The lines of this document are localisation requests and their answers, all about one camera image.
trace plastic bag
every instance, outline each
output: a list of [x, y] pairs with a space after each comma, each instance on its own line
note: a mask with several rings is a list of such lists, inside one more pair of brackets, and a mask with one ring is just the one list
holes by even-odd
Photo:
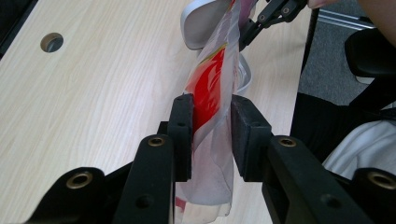
[[192, 176], [177, 183], [177, 222], [204, 223], [226, 216], [233, 197], [230, 105], [238, 83], [239, 0], [233, 0], [191, 71], [193, 94]]

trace bolt hole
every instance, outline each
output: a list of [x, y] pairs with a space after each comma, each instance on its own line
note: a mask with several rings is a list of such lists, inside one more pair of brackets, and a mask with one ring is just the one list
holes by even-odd
[[341, 207], [341, 203], [340, 201], [338, 201], [338, 199], [336, 199], [334, 196], [332, 196], [331, 194], [324, 194], [320, 197], [320, 200], [326, 204], [327, 206], [331, 207], [331, 208], [339, 208]]
[[284, 147], [295, 147], [297, 146], [297, 143], [289, 138], [281, 138], [279, 139], [279, 144], [284, 146]]
[[164, 144], [165, 140], [161, 137], [154, 137], [148, 140], [148, 144], [152, 147], [159, 147]]
[[153, 204], [154, 204], [154, 198], [151, 195], [140, 196], [135, 202], [136, 207], [141, 209], [148, 208]]
[[396, 189], [396, 181], [387, 175], [378, 172], [370, 172], [368, 178], [371, 182], [384, 189]]
[[70, 189], [81, 189], [92, 182], [92, 174], [89, 172], [78, 173], [70, 177], [66, 186]]
[[40, 47], [44, 52], [52, 53], [60, 49], [64, 44], [64, 38], [58, 33], [51, 33], [43, 37]]

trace black metal bracket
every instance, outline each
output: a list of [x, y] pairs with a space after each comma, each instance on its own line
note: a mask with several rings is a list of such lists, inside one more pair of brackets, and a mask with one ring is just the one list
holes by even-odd
[[[66, 173], [26, 223], [173, 223], [175, 182], [191, 173], [191, 97], [176, 98], [173, 110], [178, 113], [172, 111], [159, 133], [141, 141], [133, 163], [106, 176], [87, 167]], [[396, 219], [395, 175], [360, 169], [346, 180], [326, 171], [298, 139], [272, 136], [271, 126], [248, 99], [233, 96], [231, 110], [239, 173], [245, 181], [262, 182], [274, 223]]]

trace white cloth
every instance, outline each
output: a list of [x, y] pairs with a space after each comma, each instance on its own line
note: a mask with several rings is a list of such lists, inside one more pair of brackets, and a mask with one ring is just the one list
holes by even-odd
[[351, 179], [356, 169], [373, 167], [396, 175], [396, 122], [380, 120], [353, 130], [323, 162], [333, 173]]

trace desk surface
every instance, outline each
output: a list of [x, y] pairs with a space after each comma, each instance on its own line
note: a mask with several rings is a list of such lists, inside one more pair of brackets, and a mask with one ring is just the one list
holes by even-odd
[[[25, 221], [54, 181], [80, 166], [106, 174], [134, 159], [168, 120], [196, 52], [181, 37], [190, 0], [38, 1], [0, 62], [0, 222]], [[263, 8], [260, 1], [258, 8]], [[288, 134], [310, 10], [264, 30], [244, 55], [246, 97], [275, 134]], [[52, 53], [49, 33], [64, 37]], [[233, 208], [218, 223], [270, 220], [260, 184], [235, 175]]]

